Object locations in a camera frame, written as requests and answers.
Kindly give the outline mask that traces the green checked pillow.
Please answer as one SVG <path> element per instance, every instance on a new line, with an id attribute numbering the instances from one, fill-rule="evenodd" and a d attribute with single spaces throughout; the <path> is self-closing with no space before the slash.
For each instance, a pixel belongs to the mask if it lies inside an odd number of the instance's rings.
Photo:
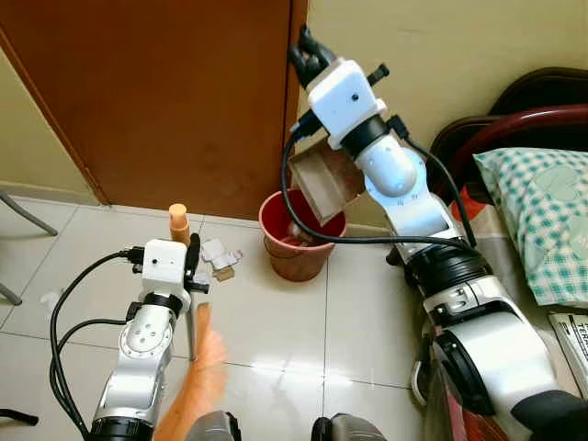
<path id="1" fill-rule="evenodd" d="M 588 152 L 500 148 L 473 156 L 540 306 L 588 305 Z"/>

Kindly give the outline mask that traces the grey metal furniture leg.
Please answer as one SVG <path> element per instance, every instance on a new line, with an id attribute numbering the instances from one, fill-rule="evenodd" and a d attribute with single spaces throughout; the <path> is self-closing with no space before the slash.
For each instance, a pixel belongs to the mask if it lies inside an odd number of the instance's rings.
<path id="1" fill-rule="evenodd" d="M 7 193 L 5 193 L 4 190 L 0 190 L 0 201 L 3 201 L 5 203 L 5 205 L 8 206 L 9 209 L 15 211 L 16 214 L 20 215 L 21 218 L 24 218 L 25 220 L 32 222 L 33 224 L 35 224 L 35 226 L 41 228 L 48 235 L 56 236 L 59 234 L 59 232 L 56 231 L 54 227 L 51 227 L 51 225 L 49 223 L 47 223 L 46 221 L 43 221 L 41 218 L 35 217 L 34 214 L 32 214 L 32 213 L 30 213 L 30 211 L 26 210 L 25 207 L 22 207 L 20 205 L 20 203 L 15 201 L 11 197 L 11 195 L 8 195 Z"/>

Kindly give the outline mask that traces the black chair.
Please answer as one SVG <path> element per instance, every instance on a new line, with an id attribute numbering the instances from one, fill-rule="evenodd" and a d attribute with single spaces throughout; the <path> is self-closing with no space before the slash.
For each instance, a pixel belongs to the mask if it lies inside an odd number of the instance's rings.
<path id="1" fill-rule="evenodd" d="M 588 104 L 588 72 L 545 67 L 508 85 L 487 115 L 509 115 L 537 107 Z"/>

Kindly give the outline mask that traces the brown cardboard box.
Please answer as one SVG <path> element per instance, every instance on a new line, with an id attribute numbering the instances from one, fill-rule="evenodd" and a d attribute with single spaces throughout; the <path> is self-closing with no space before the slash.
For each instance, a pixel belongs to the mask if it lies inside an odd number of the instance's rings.
<path id="1" fill-rule="evenodd" d="M 332 150 L 326 141 L 291 155 L 289 165 L 319 223 L 335 218 L 367 192 L 364 173 L 352 156 Z"/>

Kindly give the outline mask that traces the brown wooden door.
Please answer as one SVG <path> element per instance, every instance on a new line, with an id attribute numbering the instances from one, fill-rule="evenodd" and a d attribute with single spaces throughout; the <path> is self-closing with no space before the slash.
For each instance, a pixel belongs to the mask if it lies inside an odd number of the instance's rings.
<path id="1" fill-rule="evenodd" d="M 310 0 L 0 0 L 0 48 L 102 205 L 252 219 Z"/>

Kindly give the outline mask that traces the orange broom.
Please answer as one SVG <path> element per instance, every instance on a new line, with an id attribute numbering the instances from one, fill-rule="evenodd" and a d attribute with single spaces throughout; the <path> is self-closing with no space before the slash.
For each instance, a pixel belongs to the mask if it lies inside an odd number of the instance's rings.
<path id="1" fill-rule="evenodd" d="M 189 335 L 194 342 L 193 360 L 190 362 L 184 383 L 176 395 L 172 406 L 159 423 L 153 441 L 194 441 L 203 440 L 202 430 L 190 436 L 193 425 L 205 414 L 214 411 L 214 404 L 222 398 L 227 373 L 224 361 L 227 349 L 221 335 L 211 326 L 211 307 L 208 302 L 199 303 L 192 310 L 190 320 L 193 331 Z"/>

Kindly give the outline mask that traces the colourful bed sheet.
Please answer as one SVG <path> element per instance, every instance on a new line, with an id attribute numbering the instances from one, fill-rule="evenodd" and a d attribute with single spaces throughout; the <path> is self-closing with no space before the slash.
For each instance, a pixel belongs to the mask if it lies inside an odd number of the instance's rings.
<path id="1" fill-rule="evenodd" d="M 526 266 L 505 227 L 503 214 L 483 192 L 471 197 L 465 188 L 459 192 L 459 200 L 465 203 L 469 219 L 473 222 L 479 251 L 503 283 L 505 294 L 533 324 L 545 344 L 556 383 L 580 399 L 582 394 L 576 385 L 577 373 L 564 355 L 559 339 L 561 333 L 551 327 L 546 308 L 535 302 L 532 289 L 526 282 Z M 442 398 L 432 396 L 427 400 L 424 420 L 424 438 L 428 441 L 530 441 L 530 434 L 520 424 L 459 408 L 457 394 L 449 390 Z"/>

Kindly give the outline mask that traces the red plastic bucket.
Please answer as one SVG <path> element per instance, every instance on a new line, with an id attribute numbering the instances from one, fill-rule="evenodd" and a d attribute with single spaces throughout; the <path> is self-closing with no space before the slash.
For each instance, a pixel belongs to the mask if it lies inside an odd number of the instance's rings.
<path id="1" fill-rule="evenodd" d="M 323 235 L 345 235 L 345 214 L 339 213 L 329 220 L 319 220 L 301 190 L 291 188 L 288 194 L 294 213 L 313 231 Z M 334 243 L 312 239 L 306 232 L 299 230 L 278 192 L 262 203 L 259 223 L 270 265 L 278 276 L 286 280 L 303 282 L 318 276 L 334 251 Z"/>

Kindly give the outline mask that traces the dark red bed headboard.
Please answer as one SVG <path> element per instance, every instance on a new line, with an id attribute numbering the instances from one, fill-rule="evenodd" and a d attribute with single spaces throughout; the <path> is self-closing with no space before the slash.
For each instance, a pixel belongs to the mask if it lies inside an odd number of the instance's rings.
<path id="1" fill-rule="evenodd" d="M 588 106 L 537 107 L 509 115 L 475 115 L 454 120 L 436 135 L 432 150 L 458 189 L 489 201 L 473 156 L 505 147 L 588 151 Z"/>

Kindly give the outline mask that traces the white and red book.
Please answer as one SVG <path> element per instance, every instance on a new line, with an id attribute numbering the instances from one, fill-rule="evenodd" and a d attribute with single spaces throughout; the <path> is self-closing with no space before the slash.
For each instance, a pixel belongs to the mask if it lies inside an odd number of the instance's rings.
<path id="1" fill-rule="evenodd" d="M 588 316 L 574 312 L 551 312 L 548 321 L 571 367 L 577 388 L 588 399 Z"/>

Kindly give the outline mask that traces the grey right robot foot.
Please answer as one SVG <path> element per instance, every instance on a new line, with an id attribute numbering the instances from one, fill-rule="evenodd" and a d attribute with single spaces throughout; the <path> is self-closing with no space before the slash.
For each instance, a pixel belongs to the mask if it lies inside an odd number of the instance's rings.
<path id="1" fill-rule="evenodd" d="M 312 424 L 311 441 L 388 441 L 376 425 L 353 414 L 318 417 Z"/>

